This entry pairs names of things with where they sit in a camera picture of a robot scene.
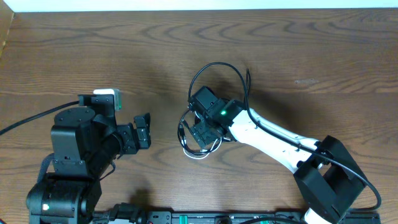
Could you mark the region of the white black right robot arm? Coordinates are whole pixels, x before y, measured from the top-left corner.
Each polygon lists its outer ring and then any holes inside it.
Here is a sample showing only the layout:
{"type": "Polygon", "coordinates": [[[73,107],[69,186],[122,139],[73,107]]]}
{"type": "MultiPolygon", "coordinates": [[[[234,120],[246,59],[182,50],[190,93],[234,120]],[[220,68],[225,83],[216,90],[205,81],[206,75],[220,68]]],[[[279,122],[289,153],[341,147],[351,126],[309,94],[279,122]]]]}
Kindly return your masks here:
{"type": "Polygon", "coordinates": [[[327,136],[319,141],[264,119],[238,100],[224,100],[207,86],[188,99],[199,121],[190,129],[200,146],[217,138],[250,145],[291,173],[309,209],[306,223],[338,223],[364,190],[364,174],[347,148],[327,136]]]}

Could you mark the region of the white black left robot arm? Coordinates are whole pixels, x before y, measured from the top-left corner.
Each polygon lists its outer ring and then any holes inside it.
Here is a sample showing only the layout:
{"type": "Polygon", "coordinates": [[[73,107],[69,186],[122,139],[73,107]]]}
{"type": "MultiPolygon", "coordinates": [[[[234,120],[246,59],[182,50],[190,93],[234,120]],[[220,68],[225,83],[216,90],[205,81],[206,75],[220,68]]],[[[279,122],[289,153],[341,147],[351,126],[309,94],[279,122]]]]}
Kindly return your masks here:
{"type": "Polygon", "coordinates": [[[114,160],[148,149],[150,114],[117,124],[116,97],[79,95],[78,106],[54,117],[53,154],[42,161],[26,205],[30,223],[90,223],[114,160]]]}

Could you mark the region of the green clip on rail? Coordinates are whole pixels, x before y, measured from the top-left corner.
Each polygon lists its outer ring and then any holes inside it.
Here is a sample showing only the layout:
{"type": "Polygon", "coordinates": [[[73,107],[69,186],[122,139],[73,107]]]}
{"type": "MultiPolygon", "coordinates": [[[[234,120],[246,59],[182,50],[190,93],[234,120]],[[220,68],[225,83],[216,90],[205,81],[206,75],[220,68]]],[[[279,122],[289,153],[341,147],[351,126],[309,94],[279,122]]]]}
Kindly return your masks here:
{"type": "Polygon", "coordinates": [[[179,224],[188,224],[188,216],[187,215],[180,215],[178,220],[179,220],[179,224]]]}

